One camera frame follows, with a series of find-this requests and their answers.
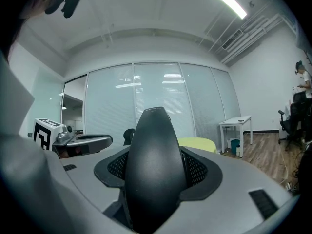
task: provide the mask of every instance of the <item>white table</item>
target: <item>white table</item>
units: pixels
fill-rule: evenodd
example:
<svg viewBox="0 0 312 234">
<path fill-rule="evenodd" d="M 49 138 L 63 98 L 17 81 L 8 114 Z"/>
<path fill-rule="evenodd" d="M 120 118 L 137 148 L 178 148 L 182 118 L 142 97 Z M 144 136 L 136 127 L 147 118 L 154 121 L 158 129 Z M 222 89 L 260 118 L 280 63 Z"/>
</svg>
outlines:
<svg viewBox="0 0 312 234">
<path fill-rule="evenodd" d="M 249 121 L 250 125 L 250 144 L 253 143 L 253 129 L 252 129 L 252 117 L 251 115 L 248 116 L 241 116 L 241 117 L 235 117 L 228 119 L 224 122 L 221 122 L 220 130 L 221 130 L 221 151 L 224 153 L 224 133 L 223 133 L 223 127 L 239 127 L 240 131 L 240 152 L 239 156 L 242 158 L 244 153 L 244 131 L 243 131 L 243 125 Z"/>
</svg>

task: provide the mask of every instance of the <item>yellow chair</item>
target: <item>yellow chair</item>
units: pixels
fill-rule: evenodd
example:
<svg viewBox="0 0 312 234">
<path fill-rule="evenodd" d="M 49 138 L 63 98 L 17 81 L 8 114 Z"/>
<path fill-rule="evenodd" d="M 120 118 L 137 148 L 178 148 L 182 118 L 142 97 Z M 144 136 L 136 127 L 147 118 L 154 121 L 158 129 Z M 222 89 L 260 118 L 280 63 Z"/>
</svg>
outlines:
<svg viewBox="0 0 312 234">
<path fill-rule="evenodd" d="M 206 138 L 180 138 L 178 139 L 180 146 L 193 147 L 197 149 L 202 149 L 211 153 L 217 153 L 215 143 Z"/>
</svg>

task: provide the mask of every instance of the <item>trash can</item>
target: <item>trash can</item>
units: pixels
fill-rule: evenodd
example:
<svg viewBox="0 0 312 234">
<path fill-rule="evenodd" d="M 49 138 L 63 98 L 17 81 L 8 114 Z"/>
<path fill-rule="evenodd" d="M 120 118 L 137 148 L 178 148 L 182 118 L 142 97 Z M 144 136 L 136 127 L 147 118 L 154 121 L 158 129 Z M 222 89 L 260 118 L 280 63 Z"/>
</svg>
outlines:
<svg viewBox="0 0 312 234">
<path fill-rule="evenodd" d="M 231 140 L 231 149 L 232 149 L 232 154 L 236 155 L 236 148 L 239 146 L 239 139 L 233 139 Z"/>
</svg>

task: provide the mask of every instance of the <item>black chair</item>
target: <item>black chair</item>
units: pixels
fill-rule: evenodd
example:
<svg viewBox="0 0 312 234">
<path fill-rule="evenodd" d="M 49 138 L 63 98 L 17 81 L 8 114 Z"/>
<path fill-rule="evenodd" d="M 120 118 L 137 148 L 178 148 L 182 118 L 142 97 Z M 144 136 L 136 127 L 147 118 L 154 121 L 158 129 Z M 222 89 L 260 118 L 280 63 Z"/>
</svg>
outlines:
<svg viewBox="0 0 312 234">
<path fill-rule="evenodd" d="M 125 139 L 125 141 L 123 143 L 124 146 L 130 146 L 131 145 L 134 133 L 135 133 L 135 129 L 134 128 L 127 129 L 124 132 L 124 134 L 123 134 L 123 138 Z"/>
<path fill-rule="evenodd" d="M 283 115 L 285 114 L 281 110 L 278 110 L 278 112 L 281 114 L 281 126 L 282 130 L 287 132 L 287 137 L 286 138 L 281 138 L 278 140 L 278 144 L 281 143 L 281 140 L 286 140 L 288 141 L 287 146 L 285 148 L 285 151 L 288 150 L 290 143 L 293 143 L 300 148 L 302 148 L 302 142 L 301 142 L 301 136 L 302 136 L 302 131 L 301 129 L 298 130 L 298 124 L 302 119 L 302 108 L 305 106 L 305 104 L 296 102 L 291 104 L 291 115 L 290 118 L 287 120 L 283 120 Z"/>
</svg>

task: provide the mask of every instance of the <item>baseboard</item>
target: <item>baseboard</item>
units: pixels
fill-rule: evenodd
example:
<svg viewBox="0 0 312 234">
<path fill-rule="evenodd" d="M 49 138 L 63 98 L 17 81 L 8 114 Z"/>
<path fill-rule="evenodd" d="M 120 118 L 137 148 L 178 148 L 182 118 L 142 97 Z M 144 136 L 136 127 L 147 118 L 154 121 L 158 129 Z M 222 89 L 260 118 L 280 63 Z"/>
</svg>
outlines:
<svg viewBox="0 0 312 234">
<path fill-rule="evenodd" d="M 253 134 L 265 134 L 265 133 L 278 133 L 278 130 L 253 130 Z"/>
</svg>

